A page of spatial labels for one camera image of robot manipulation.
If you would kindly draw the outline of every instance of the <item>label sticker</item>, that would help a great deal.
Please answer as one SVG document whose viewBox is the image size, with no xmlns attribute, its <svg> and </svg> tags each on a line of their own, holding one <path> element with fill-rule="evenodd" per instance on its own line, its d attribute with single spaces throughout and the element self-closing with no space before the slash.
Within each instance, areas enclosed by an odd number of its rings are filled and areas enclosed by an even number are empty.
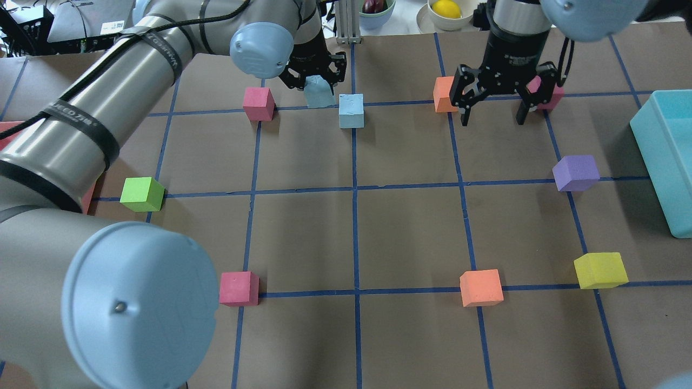
<svg viewBox="0 0 692 389">
<path fill-rule="evenodd" d="M 101 35 L 116 34 L 125 28 L 125 21 L 110 21 L 101 25 Z"/>
</svg>

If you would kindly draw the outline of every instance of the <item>yellow cube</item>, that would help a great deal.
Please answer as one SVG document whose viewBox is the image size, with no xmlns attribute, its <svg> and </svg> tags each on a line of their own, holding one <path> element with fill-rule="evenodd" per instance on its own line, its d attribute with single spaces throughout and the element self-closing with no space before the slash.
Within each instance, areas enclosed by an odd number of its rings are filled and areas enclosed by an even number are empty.
<svg viewBox="0 0 692 389">
<path fill-rule="evenodd" d="M 588 253 L 574 261 L 582 289 L 615 288 L 630 282 L 620 253 Z"/>
</svg>

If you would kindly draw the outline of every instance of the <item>robotic arm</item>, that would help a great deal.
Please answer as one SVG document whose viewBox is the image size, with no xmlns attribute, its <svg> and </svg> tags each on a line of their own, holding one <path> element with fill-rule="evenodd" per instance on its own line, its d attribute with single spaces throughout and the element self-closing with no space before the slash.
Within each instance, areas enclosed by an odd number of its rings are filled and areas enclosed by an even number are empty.
<svg viewBox="0 0 692 389">
<path fill-rule="evenodd" d="M 485 6 L 490 24 L 490 36 L 483 62 L 478 69 L 461 64 L 457 67 L 450 91 L 452 104 L 459 107 L 462 125 L 468 125 L 471 107 L 495 94 L 515 94 L 521 97 L 516 115 L 517 123 L 524 124 L 527 114 L 540 103 L 549 102 L 555 85 L 562 86 L 565 76 L 562 65 L 568 40 L 595 42 L 617 33 L 642 14 L 654 19 L 663 12 L 686 11 L 687 0 L 489 0 Z M 552 25 L 557 26 L 567 39 L 559 66 L 553 62 L 538 64 Z M 530 92 L 527 84 L 536 76 L 540 87 Z"/>
<path fill-rule="evenodd" d="M 215 328 L 210 258 L 151 224 L 81 215 L 79 199 L 195 53 L 229 55 L 259 78 L 290 61 L 298 76 L 282 79 L 299 89 L 305 75 L 343 81 L 345 54 L 327 51 L 317 5 L 140 1 L 136 27 L 10 130 L 24 129 L 0 152 L 0 359 L 41 389 L 176 389 L 192 375 Z"/>
</svg>

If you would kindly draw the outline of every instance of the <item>yellow lemon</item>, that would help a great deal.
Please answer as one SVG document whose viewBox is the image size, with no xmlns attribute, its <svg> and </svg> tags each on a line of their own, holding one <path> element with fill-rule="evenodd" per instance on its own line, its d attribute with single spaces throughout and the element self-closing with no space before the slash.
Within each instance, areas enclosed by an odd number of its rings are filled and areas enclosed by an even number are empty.
<svg viewBox="0 0 692 389">
<path fill-rule="evenodd" d="M 448 17 L 450 19 L 459 19 L 462 17 L 461 8 L 452 0 L 437 0 L 432 5 L 432 10 L 439 16 Z"/>
</svg>

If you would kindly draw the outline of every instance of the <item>cable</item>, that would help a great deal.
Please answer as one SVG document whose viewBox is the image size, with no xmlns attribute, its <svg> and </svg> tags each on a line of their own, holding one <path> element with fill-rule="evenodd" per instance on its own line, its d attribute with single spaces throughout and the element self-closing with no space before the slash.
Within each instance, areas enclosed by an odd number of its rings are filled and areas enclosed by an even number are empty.
<svg viewBox="0 0 692 389">
<path fill-rule="evenodd" d="M 77 9 L 77 12 L 80 13 L 80 18 L 82 19 L 82 28 L 84 29 L 84 40 L 88 40 L 88 39 L 89 39 L 89 35 L 87 34 L 87 24 L 84 22 L 84 14 L 82 13 L 82 10 L 80 10 L 80 8 L 77 6 L 77 4 L 75 4 L 74 1 L 72 1 L 72 0 L 67 0 L 67 2 L 69 2 L 70 4 L 72 4 L 72 6 L 73 6 L 74 8 Z"/>
<path fill-rule="evenodd" d="M 562 69 L 563 69 L 563 64 L 565 63 L 565 54 L 567 53 L 567 45 L 570 45 L 570 56 L 567 59 L 567 67 L 565 68 L 565 73 L 563 74 Z M 565 41 L 563 42 L 563 48 L 562 51 L 560 52 L 560 62 L 558 64 L 558 74 L 559 74 L 559 79 L 557 80 L 557 86 L 562 87 L 565 84 L 565 81 L 567 81 L 567 76 L 570 74 L 570 69 L 572 68 L 572 57 L 574 56 L 574 41 L 571 40 L 570 38 L 565 37 Z"/>
<path fill-rule="evenodd" d="M 215 23 L 217 21 L 225 21 L 232 19 L 238 15 L 240 15 L 241 12 L 243 12 L 249 5 L 250 5 L 251 0 L 244 0 L 243 4 L 240 5 L 235 11 L 231 12 L 230 14 L 227 15 L 222 15 L 218 17 L 208 17 L 204 19 L 192 19 L 192 20 L 186 20 L 186 21 L 178 21 L 175 23 L 170 23 L 170 24 L 164 24 L 163 26 L 155 27 L 152 28 L 152 31 L 156 31 L 160 33 L 161 31 L 164 30 L 169 30 L 171 28 L 176 28 L 176 27 L 184 27 L 184 26 L 190 26 L 192 24 L 206 24 L 206 23 Z M 59 97 L 60 100 L 63 101 L 69 101 L 74 98 L 77 93 L 81 92 L 89 86 L 92 82 L 94 82 L 97 78 L 99 78 L 108 68 L 110 68 L 113 65 L 113 62 L 118 59 L 126 50 L 128 50 L 130 47 L 132 47 L 135 43 L 138 43 L 139 39 L 134 39 L 134 37 L 126 40 L 121 44 L 120 46 L 116 47 L 112 52 L 108 53 L 108 57 L 105 58 L 99 65 L 97 65 L 91 72 L 86 74 L 81 80 L 79 80 L 77 83 L 75 83 L 70 89 L 68 89 L 65 93 L 62 94 L 62 96 Z M 0 132 L 0 140 L 5 139 L 9 136 L 12 136 L 16 134 L 17 132 L 20 132 L 23 129 L 29 128 L 32 125 L 38 123 L 41 119 L 46 119 L 48 118 L 48 114 L 44 112 L 38 113 L 36 116 L 33 118 L 20 123 L 4 132 Z"/>
</svg>

